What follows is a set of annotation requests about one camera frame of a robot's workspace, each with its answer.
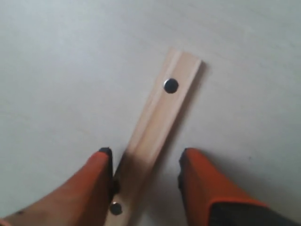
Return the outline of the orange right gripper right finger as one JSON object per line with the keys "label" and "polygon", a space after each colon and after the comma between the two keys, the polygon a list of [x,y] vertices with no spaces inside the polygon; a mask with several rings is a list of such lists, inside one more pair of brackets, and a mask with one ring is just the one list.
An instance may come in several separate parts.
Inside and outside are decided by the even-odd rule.
{"label": "orange right gripper right finger", "polygon": [[296,226],[230,181],[199,149],[186,148],[178,186],[190,226]]}

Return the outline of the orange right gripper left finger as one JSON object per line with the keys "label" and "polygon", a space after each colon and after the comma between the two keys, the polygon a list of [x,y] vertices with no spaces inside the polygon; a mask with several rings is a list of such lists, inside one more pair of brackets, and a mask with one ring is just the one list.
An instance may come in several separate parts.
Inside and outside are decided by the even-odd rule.
{"label": "orange right gripper left finger", "polygon": [[1,218],[2,226],[103,226],[114,195],[112,150],[103,147],[54,191]]}

